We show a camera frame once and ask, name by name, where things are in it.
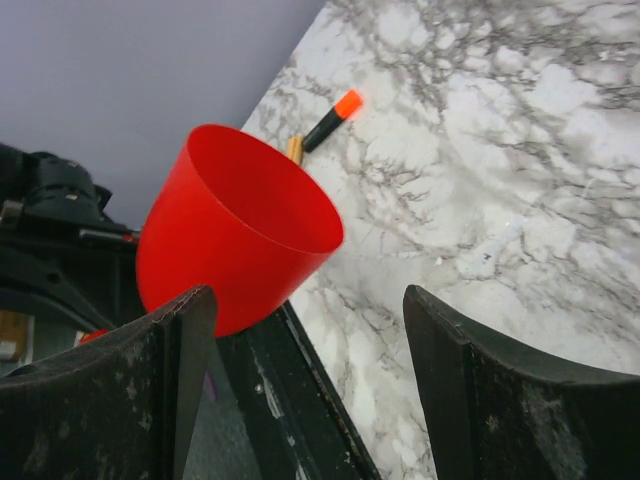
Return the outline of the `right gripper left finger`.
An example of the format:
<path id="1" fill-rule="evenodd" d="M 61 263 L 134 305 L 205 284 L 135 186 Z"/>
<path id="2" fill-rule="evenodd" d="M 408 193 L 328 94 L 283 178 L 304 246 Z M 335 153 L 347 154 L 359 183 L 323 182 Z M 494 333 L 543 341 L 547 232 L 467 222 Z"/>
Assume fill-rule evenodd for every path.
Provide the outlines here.
<path id="1" fill-rule="evenodd" d="M 2 377 L 2 478 L 182 478 L 216 314 L 193 288 Z"/>

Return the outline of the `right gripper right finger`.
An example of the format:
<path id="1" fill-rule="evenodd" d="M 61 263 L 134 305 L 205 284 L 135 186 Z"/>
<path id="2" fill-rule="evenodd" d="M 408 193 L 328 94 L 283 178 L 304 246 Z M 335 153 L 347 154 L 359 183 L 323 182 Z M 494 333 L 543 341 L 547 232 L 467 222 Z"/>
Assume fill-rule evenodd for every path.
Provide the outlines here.
<path id="1" fill-rule="evenodd" d="M 638 478 L 638 376 L 535 349 L 416 285 L 403 316 L 438 478 Z"/>

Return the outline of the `red wine glass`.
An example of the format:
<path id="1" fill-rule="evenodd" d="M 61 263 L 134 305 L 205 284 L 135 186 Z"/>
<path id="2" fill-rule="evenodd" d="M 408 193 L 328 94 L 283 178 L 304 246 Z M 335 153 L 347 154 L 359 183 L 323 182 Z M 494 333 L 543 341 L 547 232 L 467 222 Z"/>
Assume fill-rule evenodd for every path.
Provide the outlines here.
<path id="1" fill-rule="evenodd" d="M 187 136 L 142 227 L 136 288 L 151 312 L 210 287 L 224 337 L 273 313 L 343 240 L 334 203 L 300 166 L 247 133 L 205 124 Z"/>

